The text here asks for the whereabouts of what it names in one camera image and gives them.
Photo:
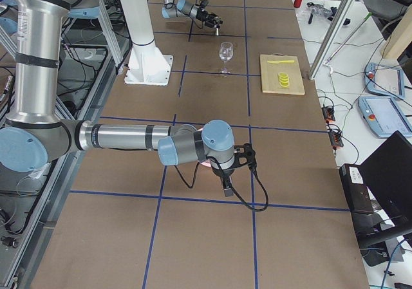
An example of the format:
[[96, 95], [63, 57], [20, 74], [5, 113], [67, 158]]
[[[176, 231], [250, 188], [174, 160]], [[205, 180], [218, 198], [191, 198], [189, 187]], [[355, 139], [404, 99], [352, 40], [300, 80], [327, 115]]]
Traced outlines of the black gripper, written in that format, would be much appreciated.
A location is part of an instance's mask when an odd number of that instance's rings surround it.
[[209, 28], [220, 28], [223, 24], [221, 17], [212, 12], [208, 13], [207, 11], [201, 11], [198, 13], [198, 19], [203, 25]]
[[211, 158], [211, 167], [213, 173], [221, 178], [224, 195], [233, 196], [232, 180], [230, 176], [235, 171], [235, 167], [231, 165], [229, 168], [224, 169], [222, 164], [215, 158]]

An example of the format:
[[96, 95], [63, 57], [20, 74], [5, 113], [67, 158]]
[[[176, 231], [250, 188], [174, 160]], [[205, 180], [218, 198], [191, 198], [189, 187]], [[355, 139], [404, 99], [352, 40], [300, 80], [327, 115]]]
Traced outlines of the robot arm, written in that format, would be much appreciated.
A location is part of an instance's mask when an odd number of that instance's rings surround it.
[[234, 193], [234, 136], [228, 123], [107, 125], [55, 114], [62, 21], [99, 14], [99, 0], [15, 0], [18, 6], [15, 103], [1, 130], [1, 163], [18, 172], [91, 148], [157, 151], [164, 165], [210, 161], [226, 196]]
[[218, 33], [223, 20], [220, 16], [206, 10], [208, 0], [200, 0], [199, 3], [190, 3], [187, 0], [164, 0], [162, 15], [165, 19], [187, 17], [194, 23], [199, 21], [200, 28], [204, 26], [214, 28]]

